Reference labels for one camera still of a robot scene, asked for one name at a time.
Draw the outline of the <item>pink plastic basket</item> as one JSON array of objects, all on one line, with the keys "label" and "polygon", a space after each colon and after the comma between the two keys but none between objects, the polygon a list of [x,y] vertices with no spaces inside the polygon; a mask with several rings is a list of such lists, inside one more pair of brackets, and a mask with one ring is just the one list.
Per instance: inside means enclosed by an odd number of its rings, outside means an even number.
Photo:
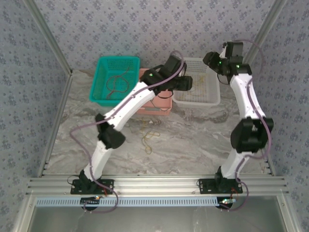
[{"label": "pink plastic basket", "polygon": [[163,91],[145,103],[136,113],[140,115],[168,116],[172,109],[172,92]]}]

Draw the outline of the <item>white plastic basket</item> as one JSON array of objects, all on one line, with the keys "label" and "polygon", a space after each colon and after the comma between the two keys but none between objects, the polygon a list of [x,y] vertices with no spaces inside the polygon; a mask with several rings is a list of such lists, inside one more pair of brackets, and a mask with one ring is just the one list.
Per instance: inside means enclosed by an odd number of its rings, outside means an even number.
[{"label": "white plastic basket", "polygon": [[193,79],[189,91],[174,91],[172,100],[178,107],[205,108],[221,101],[217,73],[203,63],[201,58],[185,58],[186,75]]}]

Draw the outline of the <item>teal plastic basket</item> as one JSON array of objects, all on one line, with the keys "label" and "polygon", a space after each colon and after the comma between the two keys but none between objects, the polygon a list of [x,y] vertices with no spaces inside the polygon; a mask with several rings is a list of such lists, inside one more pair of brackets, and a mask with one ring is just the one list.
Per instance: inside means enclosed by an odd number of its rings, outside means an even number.
[{"label": "teal plastic basket", "polygon": [[140,58],[134,56],[100,57],[90,89],[89,100],[103,107],[114,107],[139,80]]}]

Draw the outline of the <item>small circuit board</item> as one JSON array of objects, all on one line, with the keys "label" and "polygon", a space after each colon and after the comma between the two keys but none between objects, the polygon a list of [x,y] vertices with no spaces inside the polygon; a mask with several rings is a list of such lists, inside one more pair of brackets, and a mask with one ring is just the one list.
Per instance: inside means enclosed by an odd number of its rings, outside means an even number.
[{"label": "small circuit board", "polygon": [[233,205],[233,203],[236,202],[236,199],[234,198],[225,198],[225,197],[218,197],[217,198],[219,208],[222,209],[230,209]]},{"label": "small circuit board", "polygon": [[94,204],[97,205],[100,203],[100,197],[87,197],[80,199],[80,205],[82,204]]}]

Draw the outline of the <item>aluminium frame post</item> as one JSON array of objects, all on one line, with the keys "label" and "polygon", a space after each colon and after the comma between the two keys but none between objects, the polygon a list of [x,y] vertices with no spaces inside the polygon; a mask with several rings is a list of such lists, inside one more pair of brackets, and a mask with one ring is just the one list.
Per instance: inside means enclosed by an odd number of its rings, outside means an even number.
[{"label": "aluminium frame post", "polygon": [[274,0],[268,14],[266,15],[259,31],[257,32],[254,40],[249,39],[239,39],[244,43],[249,43],[251,46],[244,57],[244,62],[252,65],[256,55],[260,53],[261,56],[261,71],[265,65],[265,57],[262,51],[262,45],[265,42],[267,35],[274,26],[276,20],[278,19],[280,13],[282,12],[284,6],[288,0]]},{"label": "aluminium frame post", "polygon": [[54,53],[56,59],[58,60],[60,66],[64,70],[67,75],[71,75],[71,68],[61,51],[54,35],[52,34],[51,30],[49,29],[43,14],[40,12],[36,2],[34,0],[23,0],[24,4],[28,8],[33,20],[36,22],[37,26],[39,27],[41,33],[43,34],[46,42],[50,46],[52,52]]}]

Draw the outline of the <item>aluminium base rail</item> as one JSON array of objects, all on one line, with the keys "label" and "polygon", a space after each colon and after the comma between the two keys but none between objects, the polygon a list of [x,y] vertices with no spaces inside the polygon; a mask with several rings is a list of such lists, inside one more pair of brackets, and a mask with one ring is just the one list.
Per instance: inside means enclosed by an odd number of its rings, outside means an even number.
[{"label": "aluminium base rail", "polygon": [[[121,197],[133,196],[193,196],[199,194],[197,181],[209,175],[105,175],[115,181],[114,190]],[[275,196],[289,193],[282,176],[245,174],[240,177],[251,196]],[[65,175],[45,175],[29,181],[26,194],[64,196],[70,194]]]}]

